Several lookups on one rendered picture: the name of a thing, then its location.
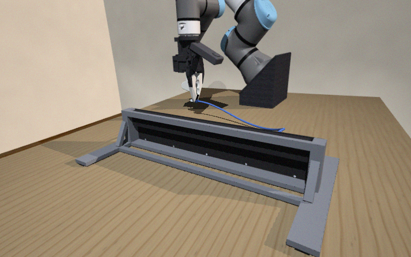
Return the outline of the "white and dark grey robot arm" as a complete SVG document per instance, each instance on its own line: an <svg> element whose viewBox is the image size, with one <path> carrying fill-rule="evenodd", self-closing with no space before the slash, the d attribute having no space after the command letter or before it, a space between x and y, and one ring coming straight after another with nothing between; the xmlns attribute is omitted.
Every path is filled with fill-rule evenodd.
<svg viewBox="0 0 411 257"><path fill-rule="evenodd" d="M269 0L176 0L178 35L200 36L200 40L191 42L190 50L213 65L221 64L224 57L200 41L213 19L223 15L225 4L238 24L225 33L220 47L248 84L272 60L256 48L277 20Z"/></svg>

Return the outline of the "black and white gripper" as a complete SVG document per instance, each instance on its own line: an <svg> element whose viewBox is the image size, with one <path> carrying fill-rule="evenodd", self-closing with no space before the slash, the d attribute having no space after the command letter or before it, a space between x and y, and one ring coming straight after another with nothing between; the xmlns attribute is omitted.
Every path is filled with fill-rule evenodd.
<svg viewBox="0 0 411 257"><path fill-rule="evenodd" d="M186 81L181 84L181 87L191 93L193 102L199 99L204 79L203 58L190 50L191 42L195 42L194 39L200 40L200 36L174 37L174 41L178 42L178 54L172 56L173 71L186 72Z"/></svg>

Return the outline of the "grey network port rack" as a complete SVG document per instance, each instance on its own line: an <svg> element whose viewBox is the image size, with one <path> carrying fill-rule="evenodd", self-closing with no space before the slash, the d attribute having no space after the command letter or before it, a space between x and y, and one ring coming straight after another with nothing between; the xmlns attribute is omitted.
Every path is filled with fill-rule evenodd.
<svg viewBox="0 0 411 257"><path fill-rule="evenodd" d="M76 163L88 166L120 151L298 205L286 244L306 255L320 256L340 159L325 156L326 139L136 108L121 110L121 114L117 141L76 158ZM297 196L129 146L304 194Z"/></svg>

